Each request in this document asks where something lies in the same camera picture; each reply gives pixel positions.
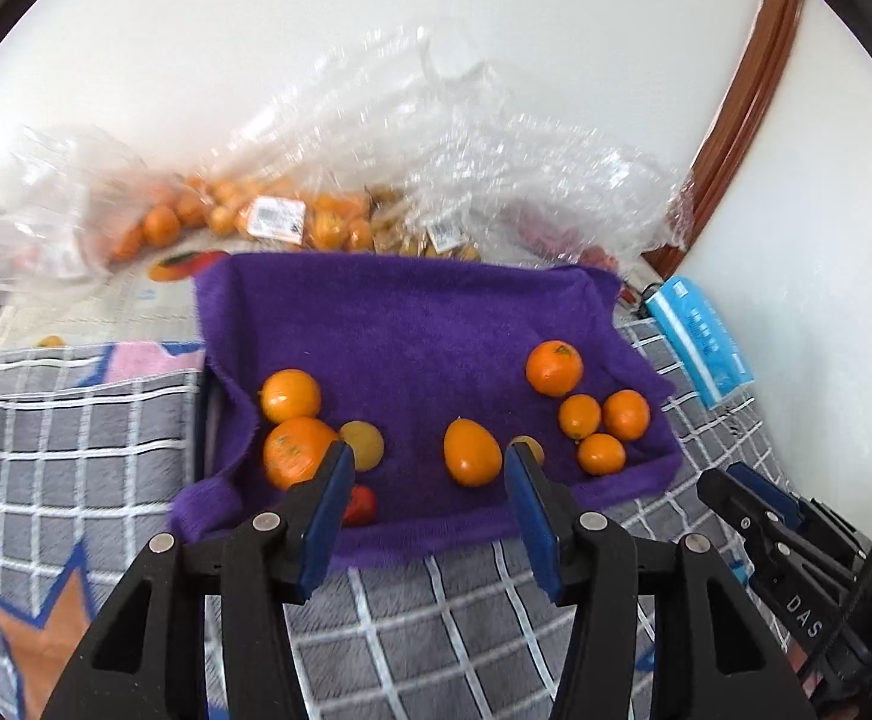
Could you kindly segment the small mandarin orange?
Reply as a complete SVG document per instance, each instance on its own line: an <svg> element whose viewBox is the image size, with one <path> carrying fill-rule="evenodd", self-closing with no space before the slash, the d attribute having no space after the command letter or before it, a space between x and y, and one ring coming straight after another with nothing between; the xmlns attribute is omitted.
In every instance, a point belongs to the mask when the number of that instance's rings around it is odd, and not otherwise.
<svg viewBox="0 0 872 720"><path fill-rule="evenodd" d="M525 379L535 392L561 398L579 385L584 361L571 343L546 340L537 344L525 361Z"/></svg>

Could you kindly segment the clear bag of oranges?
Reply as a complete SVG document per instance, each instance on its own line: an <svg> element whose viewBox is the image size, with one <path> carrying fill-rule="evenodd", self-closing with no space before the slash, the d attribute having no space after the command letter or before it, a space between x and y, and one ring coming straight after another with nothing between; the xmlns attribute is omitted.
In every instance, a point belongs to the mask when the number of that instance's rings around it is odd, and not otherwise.
<svg viewBox="0 0 872 720"><path fill-rule="evenodd" d="M29 130L0 167L0 304L89 293L211 208L203 177L156 171L99 130Z"/></svg>

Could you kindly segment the small red fruit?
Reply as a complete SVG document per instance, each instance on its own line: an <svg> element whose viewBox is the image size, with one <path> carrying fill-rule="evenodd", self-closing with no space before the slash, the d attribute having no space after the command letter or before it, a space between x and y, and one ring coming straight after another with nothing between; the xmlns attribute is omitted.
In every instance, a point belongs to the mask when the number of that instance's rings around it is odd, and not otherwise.
<svg viewBox="0 0 872 720"><path fill-rule="evenodd" d="M344 528L369 527L377 520L377 496L364 484L354 484L343 515Z"/></svg>

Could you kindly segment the oval orange fruit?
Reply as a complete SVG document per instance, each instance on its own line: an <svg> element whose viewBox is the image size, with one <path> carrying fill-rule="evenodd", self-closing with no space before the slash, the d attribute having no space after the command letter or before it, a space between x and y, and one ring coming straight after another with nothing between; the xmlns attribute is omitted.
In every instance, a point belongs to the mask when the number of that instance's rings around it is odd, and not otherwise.
<svg viewBox="0 0 872 720"><path fill-rule="evenodd" d="M496 439L479 422L457 418L445 429L444 465L456 483L481 488L493 483L502 470L502 452Z"/></svg>

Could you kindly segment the clear bag red fruit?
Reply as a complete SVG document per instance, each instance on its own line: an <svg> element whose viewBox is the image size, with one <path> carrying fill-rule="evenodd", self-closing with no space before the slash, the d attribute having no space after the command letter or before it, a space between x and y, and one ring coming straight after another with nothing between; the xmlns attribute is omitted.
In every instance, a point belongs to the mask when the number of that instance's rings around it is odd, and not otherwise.
<svg viewBox="0 0 872 720"><path fill-rule="evenodd" d="M685 171L595 128L525 114L454 125L413 188L422 224L449 223L498 265L619 273L682 249L693 226Z"/></svg>

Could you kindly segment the blue tissue pack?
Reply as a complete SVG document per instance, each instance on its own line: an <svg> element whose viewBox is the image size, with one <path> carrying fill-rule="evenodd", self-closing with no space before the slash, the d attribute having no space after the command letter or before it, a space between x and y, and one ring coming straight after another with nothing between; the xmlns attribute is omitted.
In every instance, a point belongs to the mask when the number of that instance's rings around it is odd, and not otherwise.
<svg viewBox="0 0 872 720"><path fill-rule="evenodd" d="M649 314L687 369L706 410L755 380L721 316L687 277L671 277L646 299Z"/></svg>

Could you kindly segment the large orange with stem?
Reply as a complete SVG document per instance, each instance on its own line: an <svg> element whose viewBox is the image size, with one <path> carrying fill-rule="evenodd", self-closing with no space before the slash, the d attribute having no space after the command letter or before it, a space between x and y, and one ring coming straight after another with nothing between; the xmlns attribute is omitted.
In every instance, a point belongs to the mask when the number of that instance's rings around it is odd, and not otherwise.
<svg viewBox="0 0 872 720"><path fill-rule="evenodd" d="M280 491L314 478L326 450L338 433L310 416L298 416L273 427L263 443L266 479Z"/></svg>

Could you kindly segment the purple towel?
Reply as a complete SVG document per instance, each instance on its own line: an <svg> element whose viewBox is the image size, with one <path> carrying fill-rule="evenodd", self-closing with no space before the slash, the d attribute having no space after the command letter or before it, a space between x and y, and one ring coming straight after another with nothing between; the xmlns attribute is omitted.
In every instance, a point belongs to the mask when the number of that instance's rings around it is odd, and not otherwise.
<svg viewBox="0 0 872 720"><path fill-rule="evenodd" d="M473 419L499 442L534 437L546 475L591 509L663 493L683 461L663 416L631 445L621 472L594 478L559 431L556 401L525 377L535 346L566 341L582 356L586 394L631 388L652 408L664 405L670 382L616 332L618 289L607 271L582 266L365 254L219 260L196 277L195 298L206 366L223 392L221 422L211 472L173 501L173 529L196 541L275 502L260 458L258 392L281 369L317 380L326 422L371 422L385 440L382 463L365 478L376 522L341 532L337 567L387 566L516 534L501 483L463 488L445 470L442 438L454 419Z"/></svg>

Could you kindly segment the clear plastic bag centre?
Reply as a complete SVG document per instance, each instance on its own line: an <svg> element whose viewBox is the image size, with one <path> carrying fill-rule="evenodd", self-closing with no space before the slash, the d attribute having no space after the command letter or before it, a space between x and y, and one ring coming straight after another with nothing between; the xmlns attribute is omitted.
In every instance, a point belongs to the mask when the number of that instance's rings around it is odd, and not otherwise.
<svg viewBox="0 0 872 720"><path fill-rule="evenodd" d="M212 195L345 199L358 216L429 181L504 94L467 32L410 25L330 57L317 82L237 128L209 161Z"/></svg>

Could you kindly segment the brown wooden door frame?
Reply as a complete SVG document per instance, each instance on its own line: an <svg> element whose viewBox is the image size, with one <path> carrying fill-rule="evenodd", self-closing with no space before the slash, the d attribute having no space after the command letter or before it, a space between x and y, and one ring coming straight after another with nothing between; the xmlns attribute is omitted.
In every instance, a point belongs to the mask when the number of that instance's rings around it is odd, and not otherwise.
<svg viewBox="0 0 872 720"><path fill-rule="evenodd" d="M682 265L744 164L783 79L803 6L804 0L761 0L744 54L691 165L693 224L685 245L648 254L660 277L671 277Z"/></svg>

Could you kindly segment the yellow-green small fruit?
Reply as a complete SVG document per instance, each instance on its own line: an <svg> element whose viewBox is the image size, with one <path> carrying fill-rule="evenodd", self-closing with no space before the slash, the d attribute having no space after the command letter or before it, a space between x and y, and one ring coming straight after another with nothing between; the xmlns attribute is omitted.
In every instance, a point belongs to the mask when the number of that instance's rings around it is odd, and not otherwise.
<svg viewBox="0 0 872 720"><path fill-rule="evenodd" d="M385 454L385 442L382 433L374 424L367 421L349 421L340 427L340 439L349 445L353 452L356 472L365 473L374 470Z"/></svg>

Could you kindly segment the grey checkered tablecloth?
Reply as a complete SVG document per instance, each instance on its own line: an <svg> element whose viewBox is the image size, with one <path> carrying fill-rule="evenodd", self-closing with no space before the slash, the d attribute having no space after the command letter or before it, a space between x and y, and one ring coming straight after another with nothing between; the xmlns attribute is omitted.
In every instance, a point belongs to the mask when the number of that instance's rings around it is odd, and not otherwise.
<svg viewBox="0 0 872 720"><path fill-rule="evenodd" d="M102 346L0 351L0 717L32 718L195 476L193 366L113 385ZM317 718L543 718L571 613L517 541L331 574L286 613Z"/></svg>

